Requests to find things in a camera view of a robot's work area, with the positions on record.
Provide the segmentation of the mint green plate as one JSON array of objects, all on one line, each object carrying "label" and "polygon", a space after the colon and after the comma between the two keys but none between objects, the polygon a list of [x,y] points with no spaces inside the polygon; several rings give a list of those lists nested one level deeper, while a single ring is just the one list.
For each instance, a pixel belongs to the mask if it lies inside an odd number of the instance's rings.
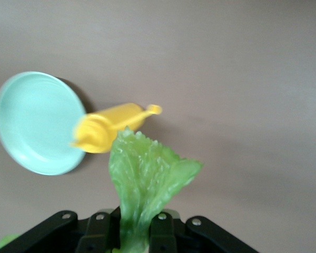
[{"label": "mint green plate", "polygon": [[71,146],[85,113],[78,95],[60,79],[42,72],[16,74],[0,88],[0,142],[31,172],[68,173],[85,156]]}]

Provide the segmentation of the yellow squeeze bottle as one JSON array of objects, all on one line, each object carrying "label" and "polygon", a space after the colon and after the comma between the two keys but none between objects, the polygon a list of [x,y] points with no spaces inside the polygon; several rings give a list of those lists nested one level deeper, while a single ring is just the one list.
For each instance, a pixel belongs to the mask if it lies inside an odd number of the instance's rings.
[{"label": "yellow squeeze bottle", "polygon": [[162,107],[150,104],[146,108],[125,103],[84,115],[73,132],[72,146],[86,153],[107,153],[119,131],[138,130],[152,115],[162,113]]}]

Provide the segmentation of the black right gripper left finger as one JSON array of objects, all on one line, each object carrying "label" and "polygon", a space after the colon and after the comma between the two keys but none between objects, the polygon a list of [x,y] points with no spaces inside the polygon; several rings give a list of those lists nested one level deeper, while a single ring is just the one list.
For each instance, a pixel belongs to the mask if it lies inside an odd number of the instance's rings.
[{"label": "black right gripper left finger", "polygon": [[120,209],[102,209],[79,220],[59,211],[5,246],[5,253],[111,253],[120,246]]}]

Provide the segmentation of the green lettuce leaf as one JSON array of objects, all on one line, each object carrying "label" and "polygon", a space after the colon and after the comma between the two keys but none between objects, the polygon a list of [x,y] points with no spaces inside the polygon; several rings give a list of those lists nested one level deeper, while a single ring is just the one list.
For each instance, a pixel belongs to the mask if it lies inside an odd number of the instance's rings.
[{"label": "green lettuce leaf", "polygon": [[[120,246],[111,253],[149,253],[152,219],[202,169],[202,163],[181,158],[171,148],[125,129],[112,144],[109,174],[120,200]],[[0,241],[0,253],[17,235]]]}]

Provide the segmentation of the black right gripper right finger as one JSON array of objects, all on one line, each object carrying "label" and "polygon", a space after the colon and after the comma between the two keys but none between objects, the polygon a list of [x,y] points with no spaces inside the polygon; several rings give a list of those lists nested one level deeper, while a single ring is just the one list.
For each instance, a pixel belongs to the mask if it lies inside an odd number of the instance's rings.
[{"label": "black right gripper right finger", "polygon": [[259,253],[204,216],[182,222],[174,210],[156,215],[150,225],[149,253]]}]

